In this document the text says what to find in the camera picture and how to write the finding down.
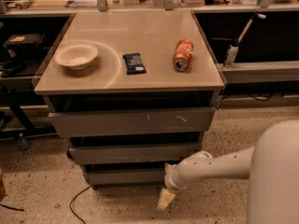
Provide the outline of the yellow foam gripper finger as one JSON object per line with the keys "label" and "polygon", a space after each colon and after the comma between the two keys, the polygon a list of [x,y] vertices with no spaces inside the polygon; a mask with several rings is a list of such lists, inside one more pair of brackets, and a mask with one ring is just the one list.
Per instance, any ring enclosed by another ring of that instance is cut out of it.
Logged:
{"label": "yellow foam gripper finger", "polygon": [[162,188],[159,200],[157,202],[157,208],[159,210],[165,210],[171,202],[174,201],[176,194],[166,188]]}

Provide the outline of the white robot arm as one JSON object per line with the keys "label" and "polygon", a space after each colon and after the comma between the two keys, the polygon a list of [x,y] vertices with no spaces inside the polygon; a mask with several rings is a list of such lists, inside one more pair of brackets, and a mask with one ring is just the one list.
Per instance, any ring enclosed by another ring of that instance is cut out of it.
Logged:
{"label": "white robot arm", "polygon": [[167,164],[157,207],[195,182],[219,178],[249,181],[247,224],[299,224],[299,121],[271,126],[254,147],[217,158],[199,151]]}

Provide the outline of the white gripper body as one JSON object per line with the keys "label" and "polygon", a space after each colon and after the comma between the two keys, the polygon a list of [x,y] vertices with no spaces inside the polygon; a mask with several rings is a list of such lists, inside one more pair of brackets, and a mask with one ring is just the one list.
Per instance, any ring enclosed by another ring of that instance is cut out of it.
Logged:
{"label": "white gripper body", "polygon": [[164,183],[165,186],[173,192],[182,192],[187,188],[183,179],[179,175],[178,165],[166,163],[164,165],[165,175]]}

